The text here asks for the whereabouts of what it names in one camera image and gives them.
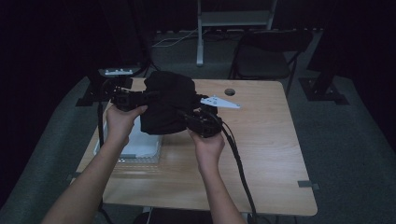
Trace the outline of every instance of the gray carpet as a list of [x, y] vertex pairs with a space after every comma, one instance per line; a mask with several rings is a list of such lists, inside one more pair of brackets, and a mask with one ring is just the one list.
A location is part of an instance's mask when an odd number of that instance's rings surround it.
[[[196, 39], [153, 48], [153, 61], [163, 71], [194, 78], [225, 79], [236, 41], [214, 41], [213, 37], [206, 36], [203, 67], [195, 65]], [[320, 185], [314, 191], [318, 213], [313, 217], [297, 217], [298, 223], [396, 223], [396, 156], [353, 82], [343, 77], [334, 79], [335, 87], [349, 101], [349, 105], [337, 105], [307, 101], [297, 80], [318, 76], [317, 72], [305, 69], [318, 38], [316, 34], [309, 51], [299, 61], [289, 97], [307, 171], [310, 179]], [[53, 113], [20, 181], [0, 212], [0, 223], [39, 223], [67, 187], [66, 178], [77, 169], [97, 122], [97, 104], [75, 107], [88, 85], [89, 80], [84, 77]], [[116, 204], [106, 204], [105, 209], [120, 224], [133, 223], [142, 211], [139, 206]], [[273, 216], [264, 216], [275, 221]], [[106, 221], [98, 214], [94, 223]], [[294, 219], [284, 216], [279, 223], [294, 223]]]

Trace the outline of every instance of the person's right hand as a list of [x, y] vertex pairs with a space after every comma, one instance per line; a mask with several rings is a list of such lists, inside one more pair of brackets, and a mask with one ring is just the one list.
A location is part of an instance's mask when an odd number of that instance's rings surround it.
[[219, 157], [225, 146], [221, 133], [203, 138], [191, 130], [188, 130], [188, 132], [195, 144], [195, 156], [198, 160], [200, 171], [218, 169]]

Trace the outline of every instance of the white shelf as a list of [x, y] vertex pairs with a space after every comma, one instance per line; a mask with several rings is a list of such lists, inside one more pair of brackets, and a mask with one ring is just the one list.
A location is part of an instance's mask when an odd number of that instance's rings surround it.
[[202, 26], [266, 25], [270, 16], [261, 11], [218, 11], [202, 12]]

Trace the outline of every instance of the person's left hand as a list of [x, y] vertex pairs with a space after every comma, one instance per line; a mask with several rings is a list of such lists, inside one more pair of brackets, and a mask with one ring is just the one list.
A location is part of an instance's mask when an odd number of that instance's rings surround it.
[[121, 144], [123, 147], [128, 144], [128, 136], [134, 127], [134, 120], [143, 114], [147, 108], [146, 105], [142, 105], [134, 110], [124, 112], [117, 109], [115, 105], [112, 105], [106, 112], [106, 141]]

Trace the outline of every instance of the hand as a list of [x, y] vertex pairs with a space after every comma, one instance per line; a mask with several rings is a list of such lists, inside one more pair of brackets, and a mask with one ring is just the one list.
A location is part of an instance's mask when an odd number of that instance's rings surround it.
[[124, 112], [112, 105], [106, 112], [108, 128], [106, 141], [122, 144], [123, 147], [126, 146], [129, 141], [129, 133], [134, 127], [134, 120], [143, 114], [147, 108], [146, 105], [142, 105], [134, 110]]
[[188, 130], [195, 144], [195, 156], [201, 172], [218, 169], [221, 151], [225, 143], [221, 133], [208, 138], [202, 138], [197, 133]]

